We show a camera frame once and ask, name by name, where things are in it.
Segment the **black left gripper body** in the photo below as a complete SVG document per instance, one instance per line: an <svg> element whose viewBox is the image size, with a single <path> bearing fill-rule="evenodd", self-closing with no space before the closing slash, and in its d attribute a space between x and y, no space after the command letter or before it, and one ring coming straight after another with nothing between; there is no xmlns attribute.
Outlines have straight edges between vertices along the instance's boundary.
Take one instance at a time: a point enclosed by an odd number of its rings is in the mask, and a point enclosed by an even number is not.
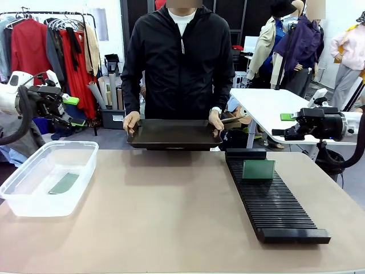
<svg viewBox="0 0 365 274"><path fill-rule="evenodd" d="M31 105L36 107L40 117L51 120L71 120L66 112L61 88L53 86L31 86L28 88Z"/></svg>

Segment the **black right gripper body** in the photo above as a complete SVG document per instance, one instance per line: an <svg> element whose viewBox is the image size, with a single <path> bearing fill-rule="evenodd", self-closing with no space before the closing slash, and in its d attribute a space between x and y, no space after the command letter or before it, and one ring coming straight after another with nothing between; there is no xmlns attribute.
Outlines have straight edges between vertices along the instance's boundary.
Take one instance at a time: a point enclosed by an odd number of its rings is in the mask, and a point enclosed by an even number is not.
<svg viewBox="0 0 365 274"><path fill-rule="evenodd" d="M345 117L337 108L302 108L297 115L295 131L302 139L311 135L321 140L342 140L344 137Z"/></svg>

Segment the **green PCB board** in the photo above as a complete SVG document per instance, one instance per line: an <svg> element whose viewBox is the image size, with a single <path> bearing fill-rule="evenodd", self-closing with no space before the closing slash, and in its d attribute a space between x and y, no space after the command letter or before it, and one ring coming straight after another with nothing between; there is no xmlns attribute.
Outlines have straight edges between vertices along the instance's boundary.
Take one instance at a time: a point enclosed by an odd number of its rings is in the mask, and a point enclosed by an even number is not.
<svg viewBox="0 0 365 274"><path fill-rule="evenodd" d="M275 160L244 160L242 178L246 180L272 180Z"/></svg>
<svg viewBox="0 0 365 274"><path fill-rule="evenodd" d="M78 174L66 173L64 177L58 181L52 189L48 191L49 195L58 195L67 192L78 179Z"/></svg>

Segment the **black rectangular tray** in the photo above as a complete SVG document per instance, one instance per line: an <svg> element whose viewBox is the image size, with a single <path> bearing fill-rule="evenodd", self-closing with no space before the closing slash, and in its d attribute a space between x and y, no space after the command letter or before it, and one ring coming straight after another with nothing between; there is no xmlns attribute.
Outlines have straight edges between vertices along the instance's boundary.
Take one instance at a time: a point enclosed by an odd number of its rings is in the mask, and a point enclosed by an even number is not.
<svg viewBox="0 0 365 274"><path fill-rule="evenodd" d="M133 148L209 151L222 143L207 120L142 119L133 130L127 138Z"/></svg>

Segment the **person's left forearm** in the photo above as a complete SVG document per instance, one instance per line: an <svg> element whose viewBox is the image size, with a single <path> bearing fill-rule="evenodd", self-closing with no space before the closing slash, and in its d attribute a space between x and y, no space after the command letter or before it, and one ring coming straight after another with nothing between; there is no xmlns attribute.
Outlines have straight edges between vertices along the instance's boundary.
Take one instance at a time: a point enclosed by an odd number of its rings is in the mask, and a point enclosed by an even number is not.
<svg viewBox="0 0 365 274"><path fill-rule="evenodd" d="M230 90L233 87L235 73L219 74L213 77L213 104L212 107L224 110L230 98Z"/></svg>

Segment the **grey paper roll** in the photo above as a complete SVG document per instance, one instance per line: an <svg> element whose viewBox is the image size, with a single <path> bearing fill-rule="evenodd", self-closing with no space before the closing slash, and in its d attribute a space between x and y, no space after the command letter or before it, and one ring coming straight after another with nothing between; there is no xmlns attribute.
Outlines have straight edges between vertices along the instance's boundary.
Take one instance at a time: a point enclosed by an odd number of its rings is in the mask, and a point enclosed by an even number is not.
<svg viewBox="0 0 365 274"><path fill-rule="evenodd" d="M94 95L97 103L99 104L100 108L102 110L105 110L107 108L104 99L102 97L102 94L97 86L97 84L94 81L89 82L89 84L87 85L87 87L90 89L90 91L92 92L92 94Z"/></svg>

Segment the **grey cloth pile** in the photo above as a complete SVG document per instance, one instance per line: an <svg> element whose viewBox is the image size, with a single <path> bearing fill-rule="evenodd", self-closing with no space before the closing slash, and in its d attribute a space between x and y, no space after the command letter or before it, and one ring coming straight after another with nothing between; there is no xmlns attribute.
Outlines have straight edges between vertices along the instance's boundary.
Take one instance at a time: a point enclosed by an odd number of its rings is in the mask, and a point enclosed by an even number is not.
<svg viewBox="0 0 365 274"><path fill-rule="evenodd" d="M0 138L15 133L20 128L21 123L22 120L17 116L0 112ZM0 162L7 161L19 167L45 143L39 128L32 122L26 135L14 143L0 146Z"/></svg>

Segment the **beige paper roll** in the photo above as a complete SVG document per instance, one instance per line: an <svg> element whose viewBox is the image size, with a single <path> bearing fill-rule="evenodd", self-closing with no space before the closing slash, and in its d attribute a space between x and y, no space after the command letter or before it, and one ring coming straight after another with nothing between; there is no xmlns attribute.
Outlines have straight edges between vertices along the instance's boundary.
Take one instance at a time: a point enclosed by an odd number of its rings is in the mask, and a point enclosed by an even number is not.
<svg viewBox="0 0 365 274"><path fill-rule="evenodd" d="M110 85L110 92L111 92L111 99L112 99L112 109L117 110L117 92L116 92L116 75L115 73L109 74L109 85Z"/></svg>

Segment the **grey hanging jacket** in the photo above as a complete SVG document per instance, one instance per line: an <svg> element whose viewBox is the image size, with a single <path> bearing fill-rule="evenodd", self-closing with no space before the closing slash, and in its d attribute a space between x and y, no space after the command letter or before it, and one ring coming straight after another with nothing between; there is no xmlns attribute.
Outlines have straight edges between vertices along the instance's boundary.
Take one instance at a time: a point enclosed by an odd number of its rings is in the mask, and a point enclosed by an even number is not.
<svg viewBox="0 0 365 274"><path fill-rule="evenodd" d="M61 84L64 84L65 78L62 70L62 64L60 62L60 50L59 47L54 40L54 33L50 28L47 28L46 31L46 54L48 61L52 67L54 73Z"/></svg>

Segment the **cardboard box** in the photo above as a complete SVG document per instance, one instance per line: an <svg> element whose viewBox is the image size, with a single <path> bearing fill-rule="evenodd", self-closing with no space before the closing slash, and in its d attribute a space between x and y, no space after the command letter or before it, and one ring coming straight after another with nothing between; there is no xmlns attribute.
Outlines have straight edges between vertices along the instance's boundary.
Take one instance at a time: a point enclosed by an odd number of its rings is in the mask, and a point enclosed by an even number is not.
<svg viewBox="0 0 365 274"><path fill-rule="evenodd" d="M225 117L221 120L225 129L246 127L252 121L250 116L234 116L229 112L224 113Z"/></svg>

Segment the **black hanging scarf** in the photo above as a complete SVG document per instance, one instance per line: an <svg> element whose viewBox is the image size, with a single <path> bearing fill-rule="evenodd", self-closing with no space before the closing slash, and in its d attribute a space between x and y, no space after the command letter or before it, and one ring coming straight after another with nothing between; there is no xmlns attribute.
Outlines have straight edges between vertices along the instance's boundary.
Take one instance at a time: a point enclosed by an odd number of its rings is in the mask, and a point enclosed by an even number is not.
<svg viewBox="0 0 365 274"><path fill-rule="evenodd" d="M74 33L74 30L70 27L67 27L66 28L66 32L67 32L67 35L69 37L69 40L70 40L70 49L71 49L71 60L72 60L72 65L73 65L73 68L74 68L74 71L77 71L78 70L78 67L79 67L79 62L77 60L77 57L76 55L77 54L81 54L82 53L82 50L80 48L80 44L76 38L76 35Z"/></svg>

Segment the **mannequin in pink sweater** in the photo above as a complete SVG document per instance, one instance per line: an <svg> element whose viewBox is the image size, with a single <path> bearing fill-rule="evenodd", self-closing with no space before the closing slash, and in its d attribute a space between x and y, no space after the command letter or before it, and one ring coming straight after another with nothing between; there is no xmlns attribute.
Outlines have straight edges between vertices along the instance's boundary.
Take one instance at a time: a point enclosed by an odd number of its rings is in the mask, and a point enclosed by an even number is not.
<svg viewBox="0 0 365 274"><path fill-rule="evenodd" d="M330 105L342 109L352 85L365 71L365 23L359 23L333 37L330 54L339 64Z"/></svg>

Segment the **mannequin in purple jacket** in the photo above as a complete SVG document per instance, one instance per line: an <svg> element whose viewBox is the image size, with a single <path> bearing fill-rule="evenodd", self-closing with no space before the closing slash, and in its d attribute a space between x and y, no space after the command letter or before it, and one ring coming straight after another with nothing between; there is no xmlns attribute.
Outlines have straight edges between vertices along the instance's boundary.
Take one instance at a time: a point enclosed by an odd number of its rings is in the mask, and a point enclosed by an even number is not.
<svg viewBox="0 0 365 274"><path fill-rule="evenodd" d="M307 16L298 17L296 28L293 32L289 54L287 56L280 88L304 98L312 76L315 64L318 63L317 49L321 45L321 31L316 21L311 21ZM273 50L273 72L271 87L274 88L285 54L289 33L284 35Z"/></svg>

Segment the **mannequin in beige coat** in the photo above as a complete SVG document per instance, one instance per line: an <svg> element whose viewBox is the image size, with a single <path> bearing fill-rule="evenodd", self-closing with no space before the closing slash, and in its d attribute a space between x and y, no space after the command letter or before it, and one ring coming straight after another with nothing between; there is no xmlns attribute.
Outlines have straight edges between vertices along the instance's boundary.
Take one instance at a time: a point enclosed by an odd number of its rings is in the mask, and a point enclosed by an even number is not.
<svg viewBox="0 0 365 274"><path fill-rule="evenodd" d="M302 0L291 0L297 10L290 14L302 14L305 4ZM284 37L282 18L270 17L261 29L255 52L252 56L247 74L250 88L270 88L273 72L273 50Z"/></svg>

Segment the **black slotted PCB rack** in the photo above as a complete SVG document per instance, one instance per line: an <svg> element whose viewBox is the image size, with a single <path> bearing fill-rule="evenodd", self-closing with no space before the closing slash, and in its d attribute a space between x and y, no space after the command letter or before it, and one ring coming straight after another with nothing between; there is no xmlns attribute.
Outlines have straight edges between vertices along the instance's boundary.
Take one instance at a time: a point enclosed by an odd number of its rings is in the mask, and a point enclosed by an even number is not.
<svg viewBox="0 0 365 274"><path fill-rule="evenodd" d="M276 170L272 180L242 178L244 160L265 159L264 149L228 148L225 152L257 239L264 244L328 244L328 232L315 225Z"/></svg>

